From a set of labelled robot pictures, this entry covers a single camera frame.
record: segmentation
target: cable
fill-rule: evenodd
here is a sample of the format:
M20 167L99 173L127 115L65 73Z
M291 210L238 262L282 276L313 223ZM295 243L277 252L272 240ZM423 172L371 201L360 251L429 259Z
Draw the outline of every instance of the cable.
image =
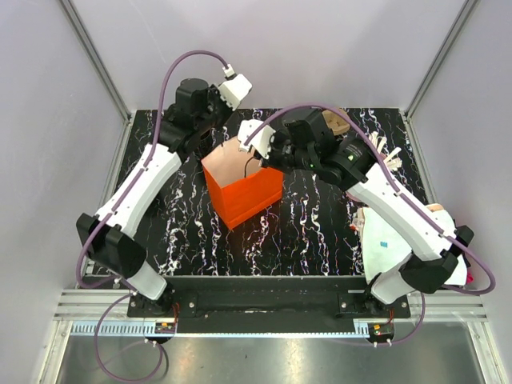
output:
M176 325L178 324L178 316L179 316L179 302L173 304L173 312L174 312L174 323L173 328L176 331Z
M246 162L246 166L244 167L243 169L243 178L246 178L247 177L247 166L249 165L249 162L254 159L254 160L257 160L256 158L249 158L249 160L247 160Z
M96 226L96 228L94 228L94 230L89 235L86 242L84 243L82 250L80 251L80 255L78 256L77 266L75 269L75 277L76 277L77 282L81 288L86 288L86 289L98 288L102 284L109 282L110 280L116 279L116 276L109 276L109 277L104 278L95 283L91 283L91 284L85 283L82 279L83 262L86 258L88 249L90 248L93 240L96 238L96 235L99 233L100 230L102 230L102 228L104 227L106 222L108 222L110 217L112 217L112 214L114 214L116 209L119 208L119 206L122 204L123 200L126 198L128 193L133 189L134 185L140 179L140 177L144 173L145 168L148 166L148 164L151 162L151 159L153 158L154 152L156 151L156 145L158 144L158 137L160 136L160 125L162 124L163 102L164 102L164 98L166 96L166 88L167 88L167 83L169 82L170 76L172 75L172 73L174 72L174 70L176 69L176 67L178 66L178 64L180 62L182 62L183 60L185 60L186 58L188 58L190 56L195 56L197 54L203 54L206 56L211 56L213 58L216 58L217 60L219 60L222 63L224 68L228 67L227 61L224 60L224 58L222 58L220 55L218 55L214 52L209 52L208 50L191 50L190 52L186 52L185 54L182 54L179 58L174 60L174 62L168 69L166 76L163 79L162 88L160 90L160 98L158 100L157 121L156 121L156 124L154 127L154 136L153 136L153 142L152 142L153 145L151 146L151 151L150 151L147 159L144 161L142 168L140 170L138 170L138 172L136 173L135 177L132 179L132 181L130 182L128 187L124 190L122 195L119 197L119 200L117 200L116 203L112 206L112 213L109 213L107 216L105 216L104 219L101 220L100 223Z
M386 164L384 163L384 160L381 158L381 156L377 152L377 148L375 148L375 146L371 143L371 140L368 139L368 137L364 134L362 129L359 128L348 117L348 115L342 114L339 111L338 108L335 108L333 106L329 106L327 104L322 104L322 103L317 103L317 102L314 102L314 103L305 102L305 103L294 104L292 106L288 106L286 108L283 108L283 109L275 112L271 116L269 116L258 128L256 128L254 130L254 132L247 137L246 141L244 142L244 145L248 146L250 141L254 138L254 136L256 136L256 134L258 134L258 132L260 130L262 130L263 127L269 125L276 118L279 118L279 117L283 116L284 114L286 114L286 113L288 113L288 112L290 112L292 110L298 110L298 109L301 109L301 108L312 108L312 107L313 108L321 108L321 109L324 109L324 110L329 110L332 113L334 113L337 116L339 116L340 118L342 118L343 120L345 120L346 122L348 122L349 125L357 132L357 134L362 138L362 140L365 142L365 144L368 145L368 147L370 148L370 150L374 154L375 158L377 159L378 164L382 168L382 172L384 173L384 176L386 177L386 180L388 181L390 186L393 188L393 190L395 192L399 192L400 191L400 188L394 183L393 175L388 170L388 168L386 167ZM418 215L420 215L423 218L423 220L425 220L432 228L434 228L439 233L440 236L445 237L449 242L451 242L452 244L455 244L457 248L459 248L462 252L466 253L469 257L471 257L480 266L480 268L482 268L486 272L487 276L489 277L489 286L487 288L483 289L483 290L464 290L464 289L458 288L456 286L447 286L447 285L444 285L443 286L444 288L447 288L449 290L454 290L454 291L459 292L461 294L472 294L472 295L478 296L480 294L488 294L489 292L491 292L496 287L496 278L494 277L494 275L493 275L492 271L490 270L490 268L488 267L488 265L485 264L483 260L481 260L476 254L474 254L473 251L470 250L467 246L465 246L464 244L460 243L460 241L458 241L456 238L452 238L451 236L445 236L443 234L444 233L443 229L440 226L438 226L435 223L434 220L430 219L429 216L425 212L423 212L419 206L416 206L407 196L405 196L405 194L399 194L399 196Z
M103 364L106 366L107 364L109 364L110 362L112 362L113 360L115 360L116 358L121 356L122 354L124 354L126 351L131 350L134 346L140 346L141 344L146 344L146 340L137 340L136 342L132 342L131 344L121 348L121 350L119 352L117 352L114 356L112 356L111 358L108 358L107 360L104 360ZM79 350L78 351L78 360L80 361L80 364L82 365L82 368L84 369L84 371L94 372L94 371L100 369L99 366L87 366L88 364L86 364L84 362L84 357L82 354L83 354L83 352L81 352Z
M158 372L158 370L160 369L160 366L162 365L162 360L163 360L163 355L164 355L164 349L163 347L158 344L158 343L154 343L153 345L156 346L158 348L158 350L160 351L160 358L158 359L158 363L156 365L156 367L151 371L151 373L149 373L147 376L145 376L144 378L136 378L136 379L129 379L129 378L121 378L119 376L117 376L116 374L113 374L112 372L110 372L106 366L105 366L105 363L102 362L102 359L100 358L99 356L99 348L98 348L98 333L99 333L99 330L100 330L100 327L102 325L102 322L103 320L105 320L105 317L108 315L108 313L112 310L112 308L114 308L117 304L119 304L120 302L122 302L123 300L126 300L127 298L130 297L130 294L125 294L124 296L122 296L121 298L118 298L115 302L113 302L112 304L110 304L110 306L106 309L106 311L102 314L102 316L99 318L98 320L98 324L96 325L96 329L94 330L94 352L95 352L95 355L96 355L96 362L98 363L99 367L101 368L101 370L109 377L109 378L112 378L113 380L117 380L119 382L146 382L147 380L150 380L153 376L156 375L156 373Z
M393 308L391 308L391 309L390 309L390 319L389 319L389 320L387 321L387 323L386 323L386 324L384 324L384 325L385 325L385 326L387 326L388 324L391 324L391 323L393 322L393 320L394 320L394 309L393 309Z

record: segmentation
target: black base bar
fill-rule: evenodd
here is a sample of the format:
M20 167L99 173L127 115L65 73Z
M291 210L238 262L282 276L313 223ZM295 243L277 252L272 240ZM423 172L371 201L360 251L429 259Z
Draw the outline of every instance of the black base bar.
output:
M375 310L363 304L363 277L195 277L167 279L179 304L180 333L354 332L355 318L409 318L403 296ZM128 316L172 317L130 300Z

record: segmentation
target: black marble tabletop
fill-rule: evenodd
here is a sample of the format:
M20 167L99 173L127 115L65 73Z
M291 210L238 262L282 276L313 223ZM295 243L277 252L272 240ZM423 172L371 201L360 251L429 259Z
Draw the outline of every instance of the black marble tabletop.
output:
M238 110L214 144L236 135L243 119L264 120L276 110ZM396 109L348 109L365 132L379 132L400 146L398 180L426 203L402 117ZM122 160L118 186L151 140L156 110L139 110ZM359 203L312 173L285 175L282 199L233 230L215 213L202 168L191 156L164 185L138 228L135 240L164 275L350 275L363 274L358 236L349 225ZM89 275L104 274L100 267Z

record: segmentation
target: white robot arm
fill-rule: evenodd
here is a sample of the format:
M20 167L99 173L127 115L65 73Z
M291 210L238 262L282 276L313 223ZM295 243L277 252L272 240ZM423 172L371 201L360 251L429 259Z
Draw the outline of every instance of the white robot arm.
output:
M327 127L321 110L305 108L283 116L275 130L263 122L243 121L238 132L240 150L255 148L262 166L283 172L311 170L321 180L339 186L373 208L411 246L412 253L394 268L378 274L367 293L384 304L391 304L413 290L433 293L452 275L461 250L446 237L469 244L473 232L463 226L437 231L400 195L405 195L424 215L435 216L395 178L395 191L374 155L363 140L349 138L339 142Z
M176 102L163 115L156 146L146 146L137 165L95 216L82 214L77 220L83 245L106 220L87 250L89 258L120 275L152 301L160 299L166 280L146 261L146 249L134 236L164 183L202 145L211 128L224 125L250 92L252 85L242 74L236 74L231 66L224 72L226 80L219 86L209 86L197 78L181 83Z

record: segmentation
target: metal floor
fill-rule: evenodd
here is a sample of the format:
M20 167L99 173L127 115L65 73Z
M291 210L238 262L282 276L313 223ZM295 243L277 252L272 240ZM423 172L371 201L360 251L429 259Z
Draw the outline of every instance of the metal floor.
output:
M398 337L412 329L396 325ZM100 338L103 360L135 338ZM176 338L164 345L169 367L161 383L484 383L468 330L463 324L427 323L408 343L390 349L344 346L320 339ZM107 366L136 379L152 371L158 352L136 346ZM70 338L59 384L115 382L95 368L93 338Z

